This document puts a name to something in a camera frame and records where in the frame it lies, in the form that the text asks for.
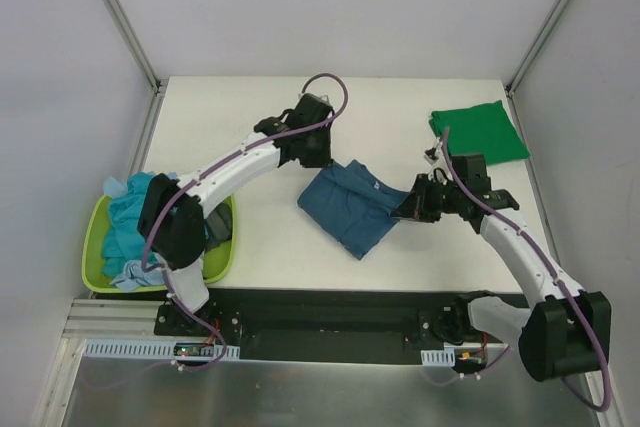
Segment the dark blue t shirt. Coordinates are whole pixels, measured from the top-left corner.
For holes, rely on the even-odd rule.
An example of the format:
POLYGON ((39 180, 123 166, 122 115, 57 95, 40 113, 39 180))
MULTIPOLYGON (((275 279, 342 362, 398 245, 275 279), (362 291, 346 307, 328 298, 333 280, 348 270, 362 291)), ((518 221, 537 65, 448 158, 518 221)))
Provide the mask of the dark blue t shirt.
POLYGON ((355 259, 363 259, 397 224, 392 212, 409 193, 392 188, 357 160, 321 169, 297 205, 355 259))

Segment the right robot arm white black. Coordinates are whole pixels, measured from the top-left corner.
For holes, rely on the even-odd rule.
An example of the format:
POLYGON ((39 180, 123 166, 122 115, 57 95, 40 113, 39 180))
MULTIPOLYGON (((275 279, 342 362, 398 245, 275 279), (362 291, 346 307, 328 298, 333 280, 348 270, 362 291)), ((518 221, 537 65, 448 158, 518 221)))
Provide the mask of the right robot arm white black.
POLYGON ((461 294, 433 320, 434 336, 453 345, 493 336, 516 347, 538 382, 606 371, 612 309, 605 295, 587 291, 542 250, 512 194, 493 188, 483 155, 432 147, 425 158, 429 171, 417 175, 393 217, 459 216, 498 254, 527 302, 517 308, 486 290, 461 294))

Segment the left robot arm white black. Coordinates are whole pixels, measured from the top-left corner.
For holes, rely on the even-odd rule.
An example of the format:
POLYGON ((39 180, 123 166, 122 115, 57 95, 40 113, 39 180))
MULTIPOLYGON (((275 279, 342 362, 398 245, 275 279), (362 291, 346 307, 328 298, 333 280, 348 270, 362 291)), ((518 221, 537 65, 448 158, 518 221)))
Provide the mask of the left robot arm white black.
POLYGON ((327 97, 303 93, 294 108, 258 122, 239 146, 207 166, 150 181, 138 220, 145 240, 141 261, 158 256, 171 299, 181 307, 176 322, 188 335, 202 335, 211 324, 203 276, 207 218, 245 184, 288 162, 328 165, 334 115, 327 97))

